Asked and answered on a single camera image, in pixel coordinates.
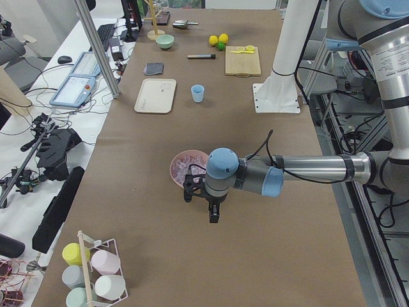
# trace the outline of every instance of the yellow mug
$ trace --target yellow mug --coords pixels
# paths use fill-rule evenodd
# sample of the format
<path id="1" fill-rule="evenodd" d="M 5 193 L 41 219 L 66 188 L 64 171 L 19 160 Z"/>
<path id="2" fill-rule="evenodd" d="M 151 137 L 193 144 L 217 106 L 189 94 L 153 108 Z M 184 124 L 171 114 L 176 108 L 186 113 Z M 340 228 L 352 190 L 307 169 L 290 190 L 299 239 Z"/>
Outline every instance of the yellow mug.
<path id="1" fill-rule="evenodd" d="M 85 248 L 87 261 L 91 256 L 88 248 Z M 81 252 L 78 243 L 69 243 L 63 249 L 63 258 L 68 265 L 82 265 Z"/>

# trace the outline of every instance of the white wall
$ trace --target white wall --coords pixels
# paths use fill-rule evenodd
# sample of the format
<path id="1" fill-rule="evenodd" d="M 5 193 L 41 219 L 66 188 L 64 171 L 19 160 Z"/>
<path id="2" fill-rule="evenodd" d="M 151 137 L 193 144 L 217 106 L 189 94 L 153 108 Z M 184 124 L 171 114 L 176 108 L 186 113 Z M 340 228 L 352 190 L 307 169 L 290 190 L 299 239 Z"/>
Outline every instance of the white wall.
<path id="1" fill-rule="evenodd" d="M 234 8 L 272 10 L 275 8 L 276 0 L 206 0 L 206 8 Z"/>
<path id="2" fill-rule="evenodd" d="M 24 34 L 36 38 L 31 47 L 45 57 L 54 55 L 78 21 L 72 0 L 1 0 L 0 14 L 18 39 Z"/>

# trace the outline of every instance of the wooden cutting board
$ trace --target wooden cutting board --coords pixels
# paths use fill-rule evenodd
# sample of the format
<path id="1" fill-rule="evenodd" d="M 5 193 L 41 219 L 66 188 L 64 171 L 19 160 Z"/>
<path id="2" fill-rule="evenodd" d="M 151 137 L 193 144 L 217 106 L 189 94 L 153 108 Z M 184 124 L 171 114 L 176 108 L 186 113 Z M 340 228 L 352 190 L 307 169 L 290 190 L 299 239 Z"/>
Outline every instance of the wooden cutting board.
<path id="1" fill-rule="evenodd" d="M 261 75 L 260 58 L 258 48 L 254 48 L 254 53 L 231 53 L 237 50 L 237 46 L 226 46 L 226 75 L 236 75 L 238 77 L 249 77 L 251 75 Z"/>

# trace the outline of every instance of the white tray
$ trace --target white tray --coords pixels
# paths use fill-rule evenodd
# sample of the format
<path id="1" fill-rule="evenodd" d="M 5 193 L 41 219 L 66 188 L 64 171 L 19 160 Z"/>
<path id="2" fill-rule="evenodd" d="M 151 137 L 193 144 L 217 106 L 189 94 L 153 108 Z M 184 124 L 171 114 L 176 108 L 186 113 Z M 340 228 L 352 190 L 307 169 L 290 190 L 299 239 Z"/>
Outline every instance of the white tray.
<path id="1" fill-rule="evenodd" d="M 145 79 L 136 98 L 135 111 L 138 113 L 169 113 L 172 110 L 176 89 L 174 79 Z"/>

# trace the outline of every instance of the black marker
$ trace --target black marker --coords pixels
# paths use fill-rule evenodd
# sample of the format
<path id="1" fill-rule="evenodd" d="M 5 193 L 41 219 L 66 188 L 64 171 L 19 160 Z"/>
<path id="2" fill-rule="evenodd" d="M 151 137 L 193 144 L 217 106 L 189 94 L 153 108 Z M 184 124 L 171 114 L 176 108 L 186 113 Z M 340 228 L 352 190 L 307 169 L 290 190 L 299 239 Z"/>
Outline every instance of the black marker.
<path id="1" fill-rule="evenodd" d="M 188 59 L 215 59 L 216 54 L 193 54 L 190 56 L 187 56 Z"/>

